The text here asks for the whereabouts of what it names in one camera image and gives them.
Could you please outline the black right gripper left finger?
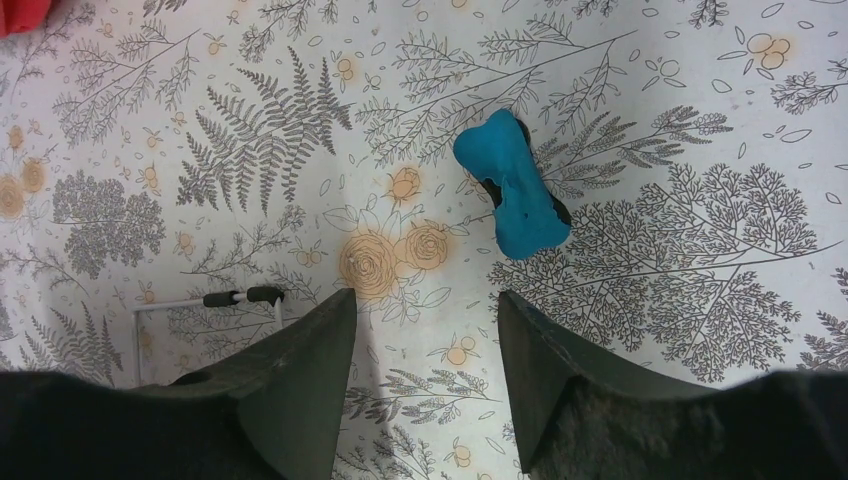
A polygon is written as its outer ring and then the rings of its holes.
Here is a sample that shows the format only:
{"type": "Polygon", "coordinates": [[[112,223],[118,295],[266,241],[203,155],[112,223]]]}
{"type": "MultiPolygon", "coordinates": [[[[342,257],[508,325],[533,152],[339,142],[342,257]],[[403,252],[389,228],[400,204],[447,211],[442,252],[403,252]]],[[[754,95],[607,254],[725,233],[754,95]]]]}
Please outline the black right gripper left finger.
{"type": "Polygon", "coordinates": [[[199,453],[178,479],[330,477],[357,332],[357,301],[341,289],[274,334],[168,385],[137,393],[182,407],[174,427],[199,453]]]}

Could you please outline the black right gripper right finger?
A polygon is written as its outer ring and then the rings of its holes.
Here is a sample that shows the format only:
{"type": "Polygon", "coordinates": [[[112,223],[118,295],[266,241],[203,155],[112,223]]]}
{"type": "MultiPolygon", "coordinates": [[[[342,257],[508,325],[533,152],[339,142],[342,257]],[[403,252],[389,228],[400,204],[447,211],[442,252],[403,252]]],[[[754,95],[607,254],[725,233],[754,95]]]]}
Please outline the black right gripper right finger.
{"type": "Polygon", "coordinates": [[[557,324],[511,290],[498,296],[497,326],[520,468],[526,474],[564,393],[580,380],[638,400],[688,399],[715,391],[626,360],[557,324]]]}

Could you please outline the black-framed whiteboard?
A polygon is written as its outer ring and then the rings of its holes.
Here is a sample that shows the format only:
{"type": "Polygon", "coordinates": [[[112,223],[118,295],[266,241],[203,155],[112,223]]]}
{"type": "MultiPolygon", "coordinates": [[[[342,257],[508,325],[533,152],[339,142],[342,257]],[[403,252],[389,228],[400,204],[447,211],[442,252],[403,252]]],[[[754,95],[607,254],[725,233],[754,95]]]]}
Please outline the black-framed whiteboard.
{"type": "Polygon", "coordinates": [[[204,361],[226,358],[261,336],[283,328],[285,291],[253,286],[244,291],[194,292],[189,299],[142,303],[129,309],[137,386],[156,376],[154,343],[165,343],[175,368],[186,373],[204,361]]]}

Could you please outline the blue bone-shaped eraser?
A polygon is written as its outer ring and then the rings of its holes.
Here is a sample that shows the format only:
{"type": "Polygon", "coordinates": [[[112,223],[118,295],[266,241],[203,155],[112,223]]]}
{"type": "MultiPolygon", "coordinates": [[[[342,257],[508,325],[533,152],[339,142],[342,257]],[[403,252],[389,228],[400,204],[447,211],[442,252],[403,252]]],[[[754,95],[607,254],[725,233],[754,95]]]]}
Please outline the blue bone-shaped eraser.
{"type": "Polygon", "coordinates": [[[542,180],[526,126],[510,110],[460,133],[453,154],[492,198],[496,242],[506,257],[524,260],[567,240],[570,213],[542,180]]]}

